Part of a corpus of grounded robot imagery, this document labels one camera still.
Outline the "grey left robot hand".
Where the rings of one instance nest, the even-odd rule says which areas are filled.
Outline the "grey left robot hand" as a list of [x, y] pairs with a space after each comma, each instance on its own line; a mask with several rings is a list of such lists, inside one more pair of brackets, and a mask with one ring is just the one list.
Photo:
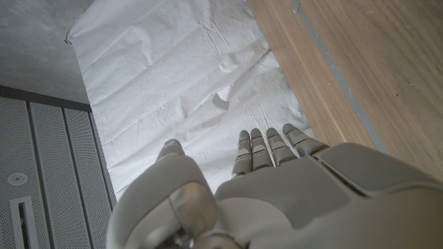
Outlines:
[[230, 180], [212, 192], [168, 140], [117, 202], [108, 248], [441, 248], [442, 184], [355, 143], [292, 124], [241, 131]]

